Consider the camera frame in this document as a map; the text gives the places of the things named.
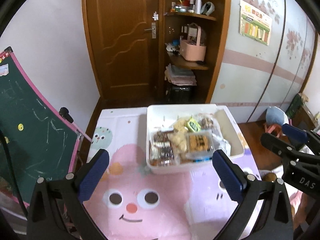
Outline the blue candy wrapper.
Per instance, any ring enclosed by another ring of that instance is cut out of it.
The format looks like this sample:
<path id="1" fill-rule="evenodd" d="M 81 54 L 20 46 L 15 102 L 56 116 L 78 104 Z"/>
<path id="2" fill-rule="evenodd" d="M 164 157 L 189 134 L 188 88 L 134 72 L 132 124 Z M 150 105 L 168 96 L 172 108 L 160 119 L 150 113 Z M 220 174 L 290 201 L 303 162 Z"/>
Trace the blue candy wrapper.
<path id="1" fill-rule="evenodd" d="M 187 160 L 193 162 L 193 163 L 199 163 L 199 162 L 204 162 L 204 161 L 210 161 L 212 160 L 212 156 L 207 156 L 207 157 L 197 157 L 197 158 L 189 158 L 187 157 Z"/>

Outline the mixed nut clear packet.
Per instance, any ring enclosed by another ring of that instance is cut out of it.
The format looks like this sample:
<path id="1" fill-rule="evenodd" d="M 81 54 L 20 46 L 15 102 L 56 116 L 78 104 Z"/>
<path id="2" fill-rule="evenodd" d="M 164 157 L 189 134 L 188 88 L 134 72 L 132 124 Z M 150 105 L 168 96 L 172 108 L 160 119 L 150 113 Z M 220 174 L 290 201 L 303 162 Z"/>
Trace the mixed nut clear packet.
<path id="1" fill-rule="evenodd" d="M 202 129 L 212 129 L 215 126 L 215 122 L 212 118 L 203 117 L 200 122 Z"/>

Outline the orange biscuit packet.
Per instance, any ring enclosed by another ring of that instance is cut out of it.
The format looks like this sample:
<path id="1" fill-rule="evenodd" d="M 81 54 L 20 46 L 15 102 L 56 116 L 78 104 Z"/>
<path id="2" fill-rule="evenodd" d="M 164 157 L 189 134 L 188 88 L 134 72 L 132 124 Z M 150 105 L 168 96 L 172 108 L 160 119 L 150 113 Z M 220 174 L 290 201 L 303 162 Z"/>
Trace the orange biscuit packet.
<path id="1" fill-rule="evenodd" d="M 206 132 L 188 133 L 187 135 L 188 152 L 200 153 L 212 151 L 212 138 Z"/>

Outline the green yellow snack packet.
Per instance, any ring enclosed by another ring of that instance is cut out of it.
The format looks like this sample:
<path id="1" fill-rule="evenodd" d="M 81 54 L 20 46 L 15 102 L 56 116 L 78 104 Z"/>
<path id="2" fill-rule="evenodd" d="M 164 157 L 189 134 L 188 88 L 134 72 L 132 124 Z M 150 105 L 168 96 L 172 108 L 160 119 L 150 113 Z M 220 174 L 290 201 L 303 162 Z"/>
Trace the green yellow snack packet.
<path id="1" fill-rule="evenodd" d="M 201 131 L 201 125 L 193 117 L 187 121 L 187 128 L 193 133 Z"/>

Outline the yellow crisps snack bag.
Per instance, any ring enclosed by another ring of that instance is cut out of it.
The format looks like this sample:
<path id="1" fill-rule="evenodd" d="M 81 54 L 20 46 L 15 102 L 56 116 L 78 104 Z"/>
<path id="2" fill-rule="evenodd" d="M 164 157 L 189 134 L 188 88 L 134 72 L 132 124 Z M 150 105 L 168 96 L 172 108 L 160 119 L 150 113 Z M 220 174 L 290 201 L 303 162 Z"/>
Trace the yellow crisps snack bag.
<path id="1" fill-rule="evenodd" d="M 185 133 L 182 133 L 182 132 L 169 133 L 168 139 L 170 141 L 174 155 L 187 153 L 188 146 L 187 146 L 187 136 Z"/>

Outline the yellow noodle snack bag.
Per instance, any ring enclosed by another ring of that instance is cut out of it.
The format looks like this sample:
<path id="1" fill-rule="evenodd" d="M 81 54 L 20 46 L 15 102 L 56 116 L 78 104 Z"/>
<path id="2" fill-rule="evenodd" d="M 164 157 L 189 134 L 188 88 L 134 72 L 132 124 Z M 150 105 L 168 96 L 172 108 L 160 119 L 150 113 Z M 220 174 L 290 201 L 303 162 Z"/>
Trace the yellow noodle snack bag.
<path id="1" fill-rule="evenodd" d="M 173 128 L 175 132 L 187 133 L 189 128 L 187 127 L 188 120 L 185 118 L 179 118 L 174 124 Z"/>

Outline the red white barcode packet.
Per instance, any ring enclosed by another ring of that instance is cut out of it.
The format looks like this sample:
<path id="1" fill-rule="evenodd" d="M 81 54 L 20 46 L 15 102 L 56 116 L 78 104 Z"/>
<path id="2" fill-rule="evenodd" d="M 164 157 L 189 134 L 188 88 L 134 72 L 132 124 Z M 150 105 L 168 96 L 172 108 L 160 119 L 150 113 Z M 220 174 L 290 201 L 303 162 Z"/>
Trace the red white barcode packet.
<path id="1" fill-rule="evenodd" d="M 167 147 L 170 147 L 170 142 L 169 142 L 169 141 L 165 141 L 165 142 L 162 142 L 162 141 L 154 141 L 154 142 L 152 143 L 152 146 L 158 147 L 158 148 L 167 148 Z"/>

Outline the dark brown snack packet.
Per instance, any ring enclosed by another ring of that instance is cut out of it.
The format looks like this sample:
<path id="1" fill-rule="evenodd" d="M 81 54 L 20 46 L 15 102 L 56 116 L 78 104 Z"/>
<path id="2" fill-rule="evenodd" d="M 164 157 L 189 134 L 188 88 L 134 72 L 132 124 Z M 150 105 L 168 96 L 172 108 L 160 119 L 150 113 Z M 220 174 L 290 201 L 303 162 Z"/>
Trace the dark brown snack packet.
<path id="1" fill-rule="evenodd" d="M 175 157 L 171 147 L 163 147 L 158 151 L 158 162 L 160 165 L 171 165 Z"/>

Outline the pink small stool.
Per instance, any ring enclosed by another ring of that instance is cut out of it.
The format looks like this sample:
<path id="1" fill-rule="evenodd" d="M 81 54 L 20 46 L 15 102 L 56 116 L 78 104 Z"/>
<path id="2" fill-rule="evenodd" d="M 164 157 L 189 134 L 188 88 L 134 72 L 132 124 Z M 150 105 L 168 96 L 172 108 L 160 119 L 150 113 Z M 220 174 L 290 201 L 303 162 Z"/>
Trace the pink small stool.
<path id="1" fill-rule="evenodd" d="M 278 138 L 282 136 L 282 130 L 279 124 L 268 125 L 267 123 L 264 123 L 264 129 L 265 129 L 265 133 L 270 133 L 270 134 L 274 133 Z"/>

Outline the blue white plush pillow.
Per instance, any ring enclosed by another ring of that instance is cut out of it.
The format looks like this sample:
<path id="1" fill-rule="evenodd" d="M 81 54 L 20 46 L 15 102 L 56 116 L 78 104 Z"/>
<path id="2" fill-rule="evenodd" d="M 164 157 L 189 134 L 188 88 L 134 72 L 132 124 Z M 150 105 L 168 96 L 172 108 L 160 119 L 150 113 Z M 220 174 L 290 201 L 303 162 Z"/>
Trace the blue white plush pillow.
<path id="1" fill-rule="evenodd" d="M 266 123 L 268 125 L 278 124 L 283 126 L 283 124 L 289 124 L 289 119 L 284 111 L 276 106 L 270 106 L 266 110 Z"/>

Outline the pink cartoon table cloth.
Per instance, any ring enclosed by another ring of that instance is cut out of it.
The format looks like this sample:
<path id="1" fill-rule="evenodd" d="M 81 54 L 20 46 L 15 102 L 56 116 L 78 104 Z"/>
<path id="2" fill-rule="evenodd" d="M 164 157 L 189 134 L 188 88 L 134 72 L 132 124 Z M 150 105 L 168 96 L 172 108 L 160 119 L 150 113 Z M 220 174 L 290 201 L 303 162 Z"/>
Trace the pink cartoon table cloth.
<path id="1" fill-rule="evenodd" d="M 88 158 L 101 148 L 110 164 L 85 208 L 108 239 L 213 239 L 237 203 L 212 163 L 199 170 L 155 174 L 146 163 L 147 108 L 100 113 Z M 232 160 L 257 176 L 249 146 Z"/>

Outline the blue white snack packet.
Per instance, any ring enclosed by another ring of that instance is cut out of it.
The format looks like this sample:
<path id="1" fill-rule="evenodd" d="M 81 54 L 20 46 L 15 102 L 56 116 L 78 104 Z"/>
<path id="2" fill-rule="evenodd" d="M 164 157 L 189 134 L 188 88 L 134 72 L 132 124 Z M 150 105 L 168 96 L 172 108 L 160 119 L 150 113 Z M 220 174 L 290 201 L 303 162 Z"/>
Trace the blue white snack packet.
<path id="1" fill-rule="evenodd" d="M 230 143 L 217 130 L 212 129 L 214 150 L 222 150 L 227 156 L 231 155 Z"/>

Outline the orange white snack packet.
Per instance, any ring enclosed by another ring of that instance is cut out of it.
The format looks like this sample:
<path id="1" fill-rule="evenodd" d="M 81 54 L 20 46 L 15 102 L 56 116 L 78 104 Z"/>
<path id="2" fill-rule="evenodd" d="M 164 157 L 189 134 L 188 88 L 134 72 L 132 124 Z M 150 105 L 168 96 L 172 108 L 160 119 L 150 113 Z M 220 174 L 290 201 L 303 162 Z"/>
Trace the orange white snack packet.
<path id="1" fill-rule="evenodd" d="M 174 163 L 172 159 L 152 159 L 150 165 L 154 167 L 170 166 Z"/>

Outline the white plastic storage tray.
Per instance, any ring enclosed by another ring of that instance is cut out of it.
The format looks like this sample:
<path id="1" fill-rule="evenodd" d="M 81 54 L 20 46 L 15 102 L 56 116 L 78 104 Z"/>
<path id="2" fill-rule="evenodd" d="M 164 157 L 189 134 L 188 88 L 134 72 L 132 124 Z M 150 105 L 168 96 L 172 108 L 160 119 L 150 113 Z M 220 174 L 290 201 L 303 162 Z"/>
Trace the white plastic storage tray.
<path id="1" fill-rule="evenodd" d="M 171 174 L 189 172 L 199 170 L 208 165 L 209 161 L 170 165 L 167 167 L 151 164 L 151 141 L 153 133 L 157 131 L 168 131 L 173 128 L 173 124 L 178 118 L 194 118 L 197 114 L 208 115 L 217 120 L 223 138 L 231 145 L 231 153 L 229 155 L 231 160 L 244 156 L 245 149 L 248 147 L 245 146 L 245 140 L 240 128 L 227 106 L 216 104 L 151 105 L 147 108 L 146 163 L 153 173 Z"/>

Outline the brown nut snack packet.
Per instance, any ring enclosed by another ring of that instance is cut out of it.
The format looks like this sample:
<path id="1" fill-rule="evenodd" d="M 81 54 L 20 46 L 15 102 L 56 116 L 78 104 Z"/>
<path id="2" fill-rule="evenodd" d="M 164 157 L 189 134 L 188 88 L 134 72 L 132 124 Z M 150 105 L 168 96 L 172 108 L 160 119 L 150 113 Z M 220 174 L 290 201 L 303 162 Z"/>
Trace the brown nut snack packet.
<path id="1" fill-rule="evenodd" d="M 153 134 L 153 142 L 168 142 L 168 135 L 173 133 L 173 131 L 157 131 Z"/>

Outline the stack of folded cloths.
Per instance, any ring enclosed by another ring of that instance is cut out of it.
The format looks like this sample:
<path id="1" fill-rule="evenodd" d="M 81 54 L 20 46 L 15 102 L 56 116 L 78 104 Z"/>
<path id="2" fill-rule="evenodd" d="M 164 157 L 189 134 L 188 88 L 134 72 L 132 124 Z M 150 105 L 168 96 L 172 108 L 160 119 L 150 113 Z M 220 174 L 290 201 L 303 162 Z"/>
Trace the stack of folded cloths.
<path id="1" fill-rule="evenodd" d="M 196 77 L 192 70 L 169 64 L 164 72 L 165 79 L 176 86 L 196 86 Z"/>

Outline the wooden corner shelf unit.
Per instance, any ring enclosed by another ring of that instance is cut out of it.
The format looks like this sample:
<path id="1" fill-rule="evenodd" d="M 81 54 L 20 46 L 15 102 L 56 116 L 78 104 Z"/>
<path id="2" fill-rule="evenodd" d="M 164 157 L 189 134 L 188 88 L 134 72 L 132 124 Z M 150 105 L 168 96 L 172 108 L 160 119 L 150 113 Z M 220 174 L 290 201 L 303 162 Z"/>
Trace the wooden corner shelf unit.
<path id="1" fill-rule="evenodd" d="M 159 0 L 159 62 L 191 70 L 192 81 L 176 86 L 162 81 L 169 103 L 209 103 L 220 71 L 229 25 L 231 0 Z"/>

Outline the white cylinder bottle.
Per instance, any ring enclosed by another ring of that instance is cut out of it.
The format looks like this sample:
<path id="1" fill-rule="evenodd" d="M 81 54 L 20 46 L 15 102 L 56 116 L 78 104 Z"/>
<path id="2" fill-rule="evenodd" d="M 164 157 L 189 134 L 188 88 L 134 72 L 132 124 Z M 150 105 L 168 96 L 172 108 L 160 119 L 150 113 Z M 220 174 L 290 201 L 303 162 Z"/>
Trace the white cylinder bottle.
<path id="1" fill-rule="evenodd" d="M 195 14 L 200 15 L 202 8 L 202 0 L 194 0 L 194 12 Z"/>

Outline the brown wooden door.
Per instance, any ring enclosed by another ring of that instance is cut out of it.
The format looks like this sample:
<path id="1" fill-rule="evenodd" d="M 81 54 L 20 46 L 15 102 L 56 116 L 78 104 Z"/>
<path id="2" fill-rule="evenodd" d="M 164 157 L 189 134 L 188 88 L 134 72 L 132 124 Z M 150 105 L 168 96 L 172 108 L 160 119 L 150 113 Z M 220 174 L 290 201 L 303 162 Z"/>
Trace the brown wooden door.
<path id="1" fill-rule="evenodd" d="M 100 97 L 155 98 L 159 0 L 82 0 L 87 48 Z M 144 29 L 156 23 L 157 38 Z"/>

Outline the green chalkboard pink frame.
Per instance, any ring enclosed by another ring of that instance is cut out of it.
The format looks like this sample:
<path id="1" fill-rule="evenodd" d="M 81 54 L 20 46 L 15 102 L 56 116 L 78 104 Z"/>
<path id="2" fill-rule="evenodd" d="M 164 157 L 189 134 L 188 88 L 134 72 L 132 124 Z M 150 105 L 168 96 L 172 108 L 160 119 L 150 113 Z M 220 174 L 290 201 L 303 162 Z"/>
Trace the green chalkboard pink frame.
<path id="1" fill-rule="evenodd" d="M 44 98 L 10 47 L 1 52 L 1 131 L 25 204 L 38 178 L 57 180 L 74 171 L 79 129 Z"/>

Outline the colourful wall poster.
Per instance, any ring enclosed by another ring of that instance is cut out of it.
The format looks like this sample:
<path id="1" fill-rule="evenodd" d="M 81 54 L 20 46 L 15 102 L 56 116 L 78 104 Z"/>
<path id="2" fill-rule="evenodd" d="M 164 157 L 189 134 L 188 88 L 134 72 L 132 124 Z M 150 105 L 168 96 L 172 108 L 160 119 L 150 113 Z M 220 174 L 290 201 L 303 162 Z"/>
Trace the colourful wall poster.
<path id="1" fill-rule="evenodd" d="M 272 19 L 260 9 L 241 0 L 240 27 L 242 36 L 254 39 L 266 46 L 270 44 Z"/>

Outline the pink handled basket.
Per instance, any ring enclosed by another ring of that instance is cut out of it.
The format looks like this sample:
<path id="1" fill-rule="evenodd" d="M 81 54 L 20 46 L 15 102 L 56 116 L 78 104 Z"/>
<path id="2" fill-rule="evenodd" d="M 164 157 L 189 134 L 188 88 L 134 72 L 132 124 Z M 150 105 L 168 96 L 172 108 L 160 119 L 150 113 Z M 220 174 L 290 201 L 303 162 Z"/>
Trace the pink handled basket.
<path id="1" fill-rule="evenodd" d="M 187 38 L 180 41 L 180 55 L 186 61 L 204 61 L 206 48 L 206 32 L 196 23 L 189 24 Z"/>

